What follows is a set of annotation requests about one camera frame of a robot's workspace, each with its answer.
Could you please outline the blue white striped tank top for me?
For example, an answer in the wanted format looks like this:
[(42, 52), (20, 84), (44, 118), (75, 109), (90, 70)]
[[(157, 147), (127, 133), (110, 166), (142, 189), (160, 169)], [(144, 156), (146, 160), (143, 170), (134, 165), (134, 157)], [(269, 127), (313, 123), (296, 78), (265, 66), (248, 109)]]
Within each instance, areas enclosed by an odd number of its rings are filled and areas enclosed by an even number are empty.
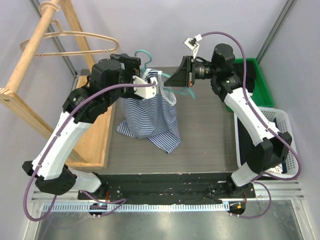
[(142, 79), (156, 78), (158, 92), (150, 99), (123, 98), (121, 110), (125, 119), (116, 132), (127, 137), (148, 139), (165, 153), (172, 153), (181, 143), (174, 93), (164, 90), (161, 70), (148, 68)]

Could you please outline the green plastic tray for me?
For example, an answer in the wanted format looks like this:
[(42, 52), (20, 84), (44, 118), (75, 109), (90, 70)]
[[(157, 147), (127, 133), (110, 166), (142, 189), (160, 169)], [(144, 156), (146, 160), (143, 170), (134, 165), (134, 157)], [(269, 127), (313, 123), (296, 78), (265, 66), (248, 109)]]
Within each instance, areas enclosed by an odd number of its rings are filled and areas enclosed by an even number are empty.
[(249, 96), (258, 107), (272, 108), (274, 106), (274, 102), (257, 60), (255, 58), (247, 58), (246, 62), (253, 62), (256, 71), (253, 95)]

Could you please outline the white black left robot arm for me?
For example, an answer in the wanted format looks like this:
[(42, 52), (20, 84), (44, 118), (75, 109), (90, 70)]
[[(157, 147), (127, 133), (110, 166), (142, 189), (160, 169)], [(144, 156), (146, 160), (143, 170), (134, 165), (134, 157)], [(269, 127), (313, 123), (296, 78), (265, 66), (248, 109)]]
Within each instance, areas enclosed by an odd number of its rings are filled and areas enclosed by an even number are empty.
[(97, 173), (75, 170), (66, 160), (100, 115), (119, 98), (134, 95), (127, 85), (140, 76), (140, 65), (138, 57), (111, 54), (92, 66), (83, 86), (70, 92), (45, 147), (36, 159), (22, 165), (27, 175), (36, 178), (41, 192), (60, 196), (70, 190), (86, 191), (97, 200), (106, 195), (107, 188)]

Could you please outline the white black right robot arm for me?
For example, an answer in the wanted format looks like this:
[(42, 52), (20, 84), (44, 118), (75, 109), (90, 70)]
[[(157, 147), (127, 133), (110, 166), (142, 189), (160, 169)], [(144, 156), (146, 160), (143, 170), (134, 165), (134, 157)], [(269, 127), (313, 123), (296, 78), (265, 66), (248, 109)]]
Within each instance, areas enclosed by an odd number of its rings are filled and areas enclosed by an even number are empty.
[(177, 71), (164, 85), (192, 87), (196, 80), (209, 79), (212, 91), (232, 109), (251, 138), (253, 148), (244, 157), (244, 164), (226, 178), (225, 192), (236, 198), (252, 180), (286, 161), (292, 136), (280, 132), (249, 98), (243, 80), (234, 72), (235, 55), (230, 45), (216, 45), (210, 61), (197, 56), (198, 43), (189, 39), (185, 45), (192, 55), (183, 56)]

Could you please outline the wooden hanger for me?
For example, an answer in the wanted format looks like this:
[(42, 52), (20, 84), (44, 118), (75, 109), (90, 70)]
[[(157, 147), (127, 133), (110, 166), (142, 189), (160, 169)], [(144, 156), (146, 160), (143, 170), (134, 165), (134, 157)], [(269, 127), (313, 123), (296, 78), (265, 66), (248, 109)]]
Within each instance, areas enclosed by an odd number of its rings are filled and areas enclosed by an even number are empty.
[[(39, 7), (39, 13), (42, 16), (47, 10), (47, 8), (54, 9), (56, 12), (60, 10), (60, 7), (55, 4), (51, 3), (50, 1), (44, 1), (42, 2)], [(36, 57), (51, 57), (51, 56), (59, 56), (59, 57), (68, 57), (68, 56), (83, 56), (83, 55), (94, 55), (94, 54), (104, 54), (104, 53), (114, 53), (120, 48), (119, 42), (112, 37), (100, 35), (96, 33), (91, 32), (84, 32), (80, 22), (78, 20), (78, 17), (75, 13), (75, 10), (73, 8), (72, 10), (74, 13), (67, 12), (64, 13), (65, 18), (68, 21), (68, 24), (70, 26), (71, 31), (66, 31), (62, 28), (59, 21), (57, 19), (53, 19), (51, 23), (55, 24), (58, 28), (58, 31), (45, 33), (43, 36), (43, 39), (51, 39), (51, 38), (57, 38), (57, 37), (75, 37), (75, 38), (81, 38), (82, 40), (86, 41), (87, 38), (94, 38), (99, 39), (103, 41), (108, 41), (114, 43), (114, 48), (111, 49), (101, 49), (101, 50), (80, 50), (80, 51), (62, 51), (62, 52), (47, 52), (47, 53), (35, 53)], [(20, 49), (22, 51), (25, 50), (27, 47), (27, 44), (29, 43), (30, 39), (23, 41), (20, 44)]]

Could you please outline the black garment in tray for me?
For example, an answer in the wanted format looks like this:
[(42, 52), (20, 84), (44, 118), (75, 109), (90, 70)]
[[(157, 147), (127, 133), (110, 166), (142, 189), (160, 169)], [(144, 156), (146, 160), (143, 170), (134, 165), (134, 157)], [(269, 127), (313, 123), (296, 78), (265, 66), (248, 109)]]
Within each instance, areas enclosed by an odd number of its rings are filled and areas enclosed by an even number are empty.
[[(233, 70), (235, 74), (240, 78), (241, 83), (243, 83), (243, 75), (244, 75), (244, 65), (243, 63), (235, 63), (233, 65)], [(255, 88), (255, 79), (256, 79), (256, 69), (255, 65), (252, 61), (246, 62), (246, 84), (245, 87), (249, 93), (249, 95), (253, 95)]]

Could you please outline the wooden tray base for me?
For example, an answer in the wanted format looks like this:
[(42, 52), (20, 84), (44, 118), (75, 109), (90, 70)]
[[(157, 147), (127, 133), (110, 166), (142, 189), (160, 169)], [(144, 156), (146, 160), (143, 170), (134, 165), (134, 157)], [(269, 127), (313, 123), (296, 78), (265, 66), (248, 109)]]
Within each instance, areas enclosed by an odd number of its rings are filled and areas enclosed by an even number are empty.
[(71, 157), (66, 162), (69, 167), (82, 171), (107, 168), (115, 108), (115, 104), (110, 106), (82, 135), (74, 150), (84, 161)]

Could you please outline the white perforated laundry basket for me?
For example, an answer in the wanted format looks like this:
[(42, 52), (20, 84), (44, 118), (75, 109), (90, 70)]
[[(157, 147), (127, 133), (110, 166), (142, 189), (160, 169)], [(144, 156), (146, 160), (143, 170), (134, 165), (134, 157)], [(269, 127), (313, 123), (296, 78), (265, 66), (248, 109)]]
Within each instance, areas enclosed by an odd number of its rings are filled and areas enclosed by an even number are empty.
[[(263, 113), (263, 115), (268, 119), (268, 121), (275, 123), (276, 127), (278, 128), (278, 130), (280, 130), (281, 133), (288, 132), (292, 137), (294, 136), (289, 116), (285, 111), (281, 109), (262, 106), (260, 106), (259, 109)], [(245, 163), (244, 156), (247, 153), (249, 153), (249, 150), (251, 150), (254, 146), (250, 135), (246, 131), (245, 127), (242, 125), (241, 121), (238, 119), (237, 115), (234, 114), (233, 116), (236, 161), (237, 166), (241, 167)], [(285, 161), (279, 165), (281, 165), (283, 168), (282, 174), (270, 172), (270, 169), (268, 169), (266, 172), (281, 179), (288, 179), (294, 177), (299, 170), (297, 160), (291, 151), (288, 152)]]

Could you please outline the wooden clothes rack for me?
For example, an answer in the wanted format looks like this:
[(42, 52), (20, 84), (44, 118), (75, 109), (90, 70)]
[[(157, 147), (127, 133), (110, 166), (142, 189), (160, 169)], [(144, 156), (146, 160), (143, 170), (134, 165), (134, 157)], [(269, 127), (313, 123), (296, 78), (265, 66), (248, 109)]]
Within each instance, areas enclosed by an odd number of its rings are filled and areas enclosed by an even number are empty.
[[(21, 55), (20, 44), (30, 38), (39, 17), (28, 0), (0, 2), (0, 86), (4, 88)], [(73, 76), (62, 57), (35, 57), (17, 94), (50, 127), (72, 89)], [(0, 106), (0, 161), (20, 166), (33, 160), (46, 140), (3, 104)]]

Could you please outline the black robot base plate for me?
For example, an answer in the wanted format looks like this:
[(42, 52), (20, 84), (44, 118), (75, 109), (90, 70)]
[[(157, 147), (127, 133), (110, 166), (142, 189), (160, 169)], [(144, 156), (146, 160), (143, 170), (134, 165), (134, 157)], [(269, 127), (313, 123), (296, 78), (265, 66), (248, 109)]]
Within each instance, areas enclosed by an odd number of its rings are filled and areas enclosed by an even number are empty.
[(225, 173), (101, 174), (101, 188), (91, 193), (98, 200), (125, 199), (127, 205), (205, 205), (223, 199), (254, 199), (251, 183), (236, 188)]

